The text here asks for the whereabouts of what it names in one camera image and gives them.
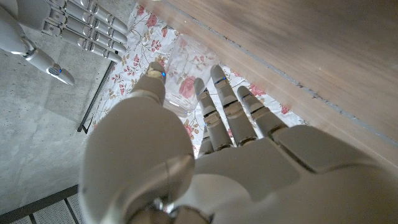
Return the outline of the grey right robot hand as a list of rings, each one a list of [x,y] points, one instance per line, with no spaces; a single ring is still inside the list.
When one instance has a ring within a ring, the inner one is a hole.
[[[26,36],[24,26],[116,63],[126,52],[127,25],[95,0],[1,1],[1,49],[67,85],[74,77]]]

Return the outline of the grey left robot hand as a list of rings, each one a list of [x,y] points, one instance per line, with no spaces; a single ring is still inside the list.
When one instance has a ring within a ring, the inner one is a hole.
[[[288,127],[246,87],[211,68],[224,117],[201,79],[199,155],[163,106],[150,63],[91,133],[78,192],[88,223],[396,223],[397,174],[308,125]]]

